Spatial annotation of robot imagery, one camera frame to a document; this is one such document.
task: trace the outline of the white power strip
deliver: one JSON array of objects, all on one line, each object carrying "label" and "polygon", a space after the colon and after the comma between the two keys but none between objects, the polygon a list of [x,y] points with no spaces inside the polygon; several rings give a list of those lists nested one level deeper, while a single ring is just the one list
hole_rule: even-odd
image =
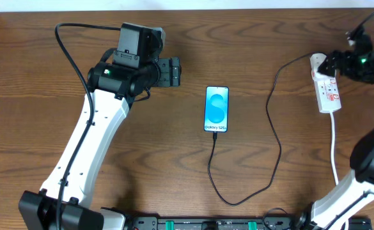
[{"label": "white power strip", "polygon": [[330,113],[341,109],[341,104],[335,76],[330,77],[317,72],[318,67],[324,62],[325,58],[326,55],[324,54],[313,54],[310,57],[310,64],[319,111]]}]

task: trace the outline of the blue phone screen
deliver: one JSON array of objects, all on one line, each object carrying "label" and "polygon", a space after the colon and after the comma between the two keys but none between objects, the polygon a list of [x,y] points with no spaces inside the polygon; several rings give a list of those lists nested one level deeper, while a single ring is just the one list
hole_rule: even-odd
[{"label": "blue phone screen", "polygon": [[228,87],[208,86],[205,98],[204,130],[226,132],[228,129]]}]

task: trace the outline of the white wall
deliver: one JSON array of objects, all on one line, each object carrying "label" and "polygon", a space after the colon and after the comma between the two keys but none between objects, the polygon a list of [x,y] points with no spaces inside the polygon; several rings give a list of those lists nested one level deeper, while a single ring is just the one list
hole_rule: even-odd
[{"label": "white wall", "polygon": [[0,12],[364,7],[374,0],[0,0]]}]

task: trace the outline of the wood grain tabletop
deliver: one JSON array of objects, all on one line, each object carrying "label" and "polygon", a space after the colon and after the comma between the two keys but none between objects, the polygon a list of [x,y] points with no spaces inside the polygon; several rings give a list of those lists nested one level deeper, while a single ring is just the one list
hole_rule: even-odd
[{"label": "wood grain tabletop", "polygon": [[[331,127],[320,114],[309,59],[285,68],[269,112],[283,154],[272,186],[230,207],[206,167],[212,134],[203,131],[205,88],[230,88],[228,132],[219,134],[212,176],[237,202],[269,182],[279,147],[265,102],[280,66],[313,51],[348,48],[345,32],[372,10],[216,10],[0,13],[0,229],[25,229],[18,201],[38,192],[58,162],[84,90],[54,37],[59,22],[163,27],[162,58],[178,56],[179,88],[153,88],[119,127],[95,186],[92,210],[117,207],[162,217],[253,217],[274,207],[300,213],[333,187]],[[367,24],[374,41],[374,19]],[[84,75],[119,32],[63,27],[61,39]],[[374,127],[374,85],[338,78],[335,112],[339,177],[356,142]],[[359,215],[374,226],[374,202]]]}]

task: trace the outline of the green strip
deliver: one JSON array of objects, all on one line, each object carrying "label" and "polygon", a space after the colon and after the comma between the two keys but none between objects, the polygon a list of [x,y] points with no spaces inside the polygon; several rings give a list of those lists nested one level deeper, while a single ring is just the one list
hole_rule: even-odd
[{"label": "green strip", "polygon": [[248,227],[249,227],[249,230],[257,230],[258,229],[256,227],[256,222],[255,221],[248,222]]},{"label": "green strip", "polygon": [[166,230],[174,230],[174,221],[166,221]]}]

